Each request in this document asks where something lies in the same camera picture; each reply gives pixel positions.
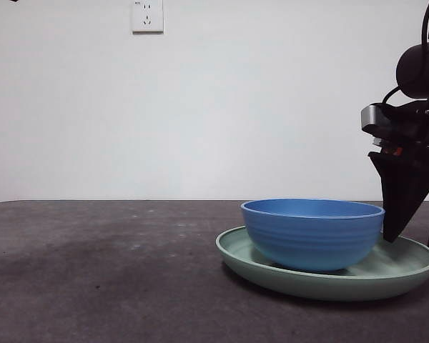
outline gray table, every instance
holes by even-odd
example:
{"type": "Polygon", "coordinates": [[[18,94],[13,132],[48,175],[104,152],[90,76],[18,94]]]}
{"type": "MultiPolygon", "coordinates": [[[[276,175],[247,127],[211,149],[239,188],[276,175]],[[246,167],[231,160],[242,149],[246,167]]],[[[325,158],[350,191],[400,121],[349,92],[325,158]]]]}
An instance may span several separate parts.
{"type": "MultiPolygon", "coordinates": [[[[215,237],[240,202],[0,204],[0,343],[429,342],[429,280],[362,303],[233,274],[215,237]]],[[[403,233],[427,242],[429,202],[403,233]]]]}

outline sage green dish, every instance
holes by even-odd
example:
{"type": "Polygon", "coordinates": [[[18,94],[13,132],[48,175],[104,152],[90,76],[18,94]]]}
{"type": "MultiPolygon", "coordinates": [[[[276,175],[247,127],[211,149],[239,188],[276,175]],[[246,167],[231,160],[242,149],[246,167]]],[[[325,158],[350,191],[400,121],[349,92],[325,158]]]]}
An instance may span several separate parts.
{"type": "Polygon", "coordinates": [[[380,238],[361,262],[335,272],[310,273],[286,269],[258,252],[245,227],[221,233],[217,248],[234,272],[277,292],[319,300],[365,301],[406,293],[429,277],[429,248],[398,237],[380,238]]]}

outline black cable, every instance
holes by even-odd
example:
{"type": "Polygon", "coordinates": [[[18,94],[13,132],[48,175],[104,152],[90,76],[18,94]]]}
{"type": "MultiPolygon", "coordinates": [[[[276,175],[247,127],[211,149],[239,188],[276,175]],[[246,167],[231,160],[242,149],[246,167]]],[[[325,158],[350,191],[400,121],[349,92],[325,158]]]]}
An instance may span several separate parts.
{"type": "MultiPolygon", "coordinates": [[[[426,62],[428,59],[428,27],[429,27],[429,4],[424,13],[423,25],[421,26],[421,51],[423,54],[421,58],[421,67],[418,74],[408,82],[415,81],[418,77],[423,75],[424,69],[426,67],[426,62]]],[[[388,99],[399,90],[400,90],[400,87],[397,86],[388,94],[386,94],[385,98],[383,99],[383,103],[386,104],[388,102],[388,99]]]]}
{"type": "Polygon", "coordinates": [[[397,93],[398,91],[400,91],[400,87],[397,86],[395,87],[393,90],[391,90],[389,93],[386,94],[385,98],[383,99],[383,103],[386,104],[388,102],[388,99],[394,95],[395,93],[397,93]]]}

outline bowl rim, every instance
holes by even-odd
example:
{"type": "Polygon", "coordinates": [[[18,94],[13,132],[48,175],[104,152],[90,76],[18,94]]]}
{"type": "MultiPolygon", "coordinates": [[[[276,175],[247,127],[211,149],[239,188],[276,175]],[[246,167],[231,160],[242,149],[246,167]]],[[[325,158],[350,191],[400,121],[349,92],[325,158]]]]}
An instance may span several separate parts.
{"type": "Polygon", "coordinates": [[[269,198],[269,199],[258,199],[258,200],[250,200],[248,202],[244,202],[240,205],[241,209],[257,213],[257,214],[264,214],[267,216],[274,216],[274,217],[285,217],[285,218],[305,218],[305,219],[361,219],[361,218],[370,218],[370,217],[377,217],[382,216],[385,213],[385,210],[382,207],[372,205],[372,204],[366,204],[365,202],[351,202],[348,200],[337,200],[337,199],[307,199],[307,198],[269,198]],[[343,203],[350,203],[350,204],[361,204],[367,207],[373,207],[378,210],[377,213],[373,214],[361,214],[357,216],[304,216],[304,215],[294,215],[294,214],[279,214],[279,213],[272,213],[272,212],[264,212],[264,211],[257,211],[256,209],[249,209],[246,206],[248,204],[254,203],[254,202],[266,202],[270,200],[305,200],[305,201],[313,201],[313,202],[319,202],[319,201],[325,201],[325,202],[343,202],[343,203]]]}

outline plate rim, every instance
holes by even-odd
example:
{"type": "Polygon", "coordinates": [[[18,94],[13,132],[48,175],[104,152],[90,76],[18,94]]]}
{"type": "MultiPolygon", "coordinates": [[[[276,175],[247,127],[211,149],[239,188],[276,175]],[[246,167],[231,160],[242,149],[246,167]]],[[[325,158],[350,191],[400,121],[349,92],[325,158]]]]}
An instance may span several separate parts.
{"type": "MultiPolygon", "coordinates": [[[[312,272],[301,272],[301,271],[297,271],[297,270],[292,270],[292,269],[282,269],[282,268],[278,268],[278,267],[272,267],[272,266],[267,266],[266,264],[260,264],[254,261],[249,261],[246,259],[242,259],[239,258],[238,256],[235,256],[234,254],[231,254],[229,251],[227,251],[220,243],[221,238],[223,238],[224,236],[227,236],[228,234],[230,234],[233,231],[239,231],[239,230],[246,230],[246,226],[242,225],[240,227],[234,227],[232,229],[228,229],[224,232],[221,232],[220,234],[217,235],[216,237],[216,246],[217,248],[223,253],[226,254],[227,256],[237,260],[237,261],[241,261],[245,264],[248,265],[253,265],[255,267],[258,267],[260,269],[268,269],[272,272],[278,272],[281,274],[289,274],[289,275],[300,275],[303,277],[314,277],[314,278],[323,278],[323,279],[342,279],[342,280],[384,280],[384,279],[399,279],[402,277],[410,277],[413,275],[417,275],[417,274],[422,274],[425,272],[429,272],[429,264],[423,268],[419,268],[416,269],[415,271],[411,271],[411,272],[407,272],[407,273],[402,273],[402,274],[395,274],[393,276],[390,277],[385,277],[385,276],[381,276],[381,277],[375,277],[375,276],[371,276],[371,277],[361,277],[361,276],[354,276],[354,275],[330,275],[330,274],[318,274],[318,273],[312,273],[312,272]]],[[[410,239],[410,238],[406,238],[403,236],[399,236],[399,239],[404,239],[407,240],[413,244],[417,244],[418,246],[420,246],[421,248],[423,248],[425,251],[427,251],[429,253],[429,247],[425,246],[424,244],[415,241],[414,239],[410,239]]]]}

